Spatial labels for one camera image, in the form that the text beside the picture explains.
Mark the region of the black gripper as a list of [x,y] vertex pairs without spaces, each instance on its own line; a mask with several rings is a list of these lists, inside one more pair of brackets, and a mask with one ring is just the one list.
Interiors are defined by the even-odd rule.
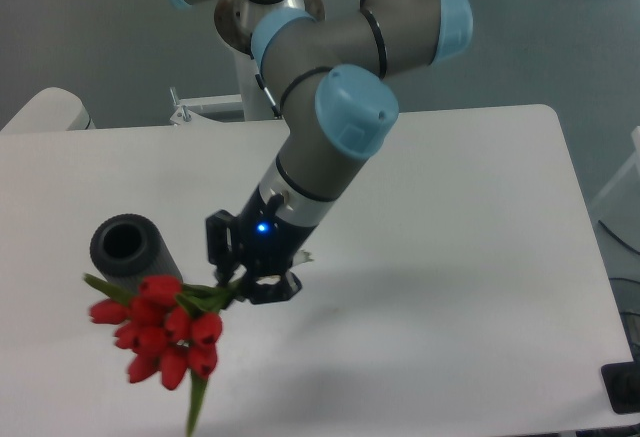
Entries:
[[220,285],[228,285],[240,264],[242,295],[253,305],[291,300],[302,290],[290,271],[294,255],[317,225],[298,225],[278,217],[285,207],[282,193],[265,200],[256,188],[235,217],[219,210],[205,221],[207,255]]

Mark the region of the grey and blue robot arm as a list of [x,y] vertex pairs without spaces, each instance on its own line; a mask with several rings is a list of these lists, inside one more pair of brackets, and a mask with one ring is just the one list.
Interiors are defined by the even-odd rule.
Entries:
[[395,124],[385,79],[463,52],[473,14],[469,0],[359,0],[323,20],[303,0],[236,1],[240,49],[289,134],[243,210],[207,219],[207,252],[216,294],[259,305],[301,290],[296,254]]

